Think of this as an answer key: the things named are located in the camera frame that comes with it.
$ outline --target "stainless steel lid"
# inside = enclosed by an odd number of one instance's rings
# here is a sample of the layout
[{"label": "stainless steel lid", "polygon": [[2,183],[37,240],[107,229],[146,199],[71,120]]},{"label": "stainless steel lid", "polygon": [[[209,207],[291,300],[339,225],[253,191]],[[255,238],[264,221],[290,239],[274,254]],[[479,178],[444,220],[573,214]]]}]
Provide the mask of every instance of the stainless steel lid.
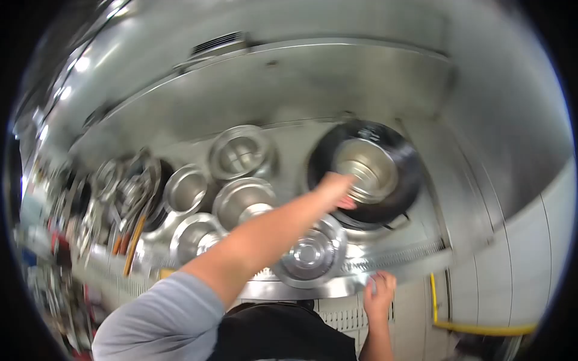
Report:
[{"label": "stainless steel lid", "polygon": [[219,134],[208,154],[209,170],[218,181],[271,175],[275,149],[255,125],[239,125]]},{"label": "stainless steel lid", "polygon": [[295,278],[312,280],[329,270],[334,256],[335,249],[331,240],[321,231],[309,229],[281,258],[281,262]]},{"label": "stainless steel lid", "polygon": [[217,218],[197,213],[179,224],[171,240],[171,258],[181,266],[206,252],[227,235]]},{"label": "stainless steel lid", "polygon": [[289,286],[315,288],[337,274],[346,252],[347,234],[334,217],[326,215],[271,269]]}]

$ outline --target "stainless steel bowl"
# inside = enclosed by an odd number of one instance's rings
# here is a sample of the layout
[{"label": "stainless steel bowl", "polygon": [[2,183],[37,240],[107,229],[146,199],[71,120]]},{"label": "stainless steel bowl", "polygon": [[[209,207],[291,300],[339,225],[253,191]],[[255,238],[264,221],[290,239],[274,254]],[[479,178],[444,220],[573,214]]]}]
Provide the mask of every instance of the stainless steel bowl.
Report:
[{"label": "stainless steel bowl", "polygon": [[332,279],[343,266],[347,234],[339,222],[326,215],[299,238],[272,271],[285,284],[315,288]]},{"label": "stainless steel bowl", "polygon": [[397,166],[389,153],[364,139],[343,142],[336,152],[333,169],[356,176],[349,195],[360,203],[381,202],[398,183]]},{"label": "stainless steel bowl", "polygon": [[186,165],[177,170],[166,182],[164,206],[176,215],[196,213],[207,194],[209,184],[196,165]]},{"label": "stainless steel bowl", "polygon": [[206,252],[227,235],[217,218],[197,213],[179,224],[171,240],[171,258],[180,266]]},{"label": "stainless steel bowl", "polygon": [[255,125],[240,125],[219,134],[208,155],[209,169],[220,182],[243,177],[269,178],[276,150]]},{"label": "stainless steel bowl", "polygon": [[275,208],[273,187],[260,178],[241,178],[224,186],[213,203],[213,214],[226,230]]}]

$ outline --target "wooden handle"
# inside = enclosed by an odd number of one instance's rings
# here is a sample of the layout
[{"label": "wooden handle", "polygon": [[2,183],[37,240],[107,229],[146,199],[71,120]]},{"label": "wooden handle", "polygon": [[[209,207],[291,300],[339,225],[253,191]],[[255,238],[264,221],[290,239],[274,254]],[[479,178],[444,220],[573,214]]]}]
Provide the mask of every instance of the wooden handle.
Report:
[{"label": "wooden handle", "polygon": [[120,250],[120,244],[122,242],[122,236],[118,235],[116,236],[116,241],[114,242],[114,244],[112,245],[112,254],[113,255],[117,255],[118,251]]},{"label": "wooden handle", "polygon": [[139,242],[140,234],[142,233],[143,228],[145,226],[145,220],[146,217],[144,215],[141,215],[138,223],[136,224],[135,231],[132,234],[131,245],[128,249],[127,254],[127,261],[124,263],[123,275],[125,277],[128,276],[128,274],[131,272],[132,260],[135,257],[136,244]]},{"label": "wooden handle", "polygon": [[119,249],[118,253],[120,253],[121,255],[127,254],[128,242],[130,240],[131,240],[131,232],[129,230],[127,230],[126,233],[124,233],[124,235],[123,235],[123,240],[120,243],[120,249]]},{"label": "wooden handle", "polygon": [[158,273],[158,279],[163,280],[163,279],[169,277],[174,272],[176,272],[176,271],[173,269],[170,269],[170,268],[161,268],[161,270]]}]

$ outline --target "gray sleeve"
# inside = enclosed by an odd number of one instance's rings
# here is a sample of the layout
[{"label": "gray sleeve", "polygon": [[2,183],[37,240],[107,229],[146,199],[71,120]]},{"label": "gray sleeve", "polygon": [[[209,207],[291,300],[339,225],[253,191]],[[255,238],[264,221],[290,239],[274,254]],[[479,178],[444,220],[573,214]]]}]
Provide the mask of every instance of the gray sleeve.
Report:
[{"label": "gray sleeve", "polygon": [[175,272],[114,311],[92,344],[95,361],[206,360],[222,301],[196,277]]}]

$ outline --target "black apron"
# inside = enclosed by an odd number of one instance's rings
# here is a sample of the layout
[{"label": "black apron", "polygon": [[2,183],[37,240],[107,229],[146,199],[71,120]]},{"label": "black apron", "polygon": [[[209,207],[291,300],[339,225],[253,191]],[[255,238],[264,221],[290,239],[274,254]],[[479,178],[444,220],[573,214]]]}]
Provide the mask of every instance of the black apron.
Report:
[{"label": "black apron", "polygon": [[240,307],[221,321],[209,361],[357,360],[355,339],[326,325],[314,311],[293,303]]}]

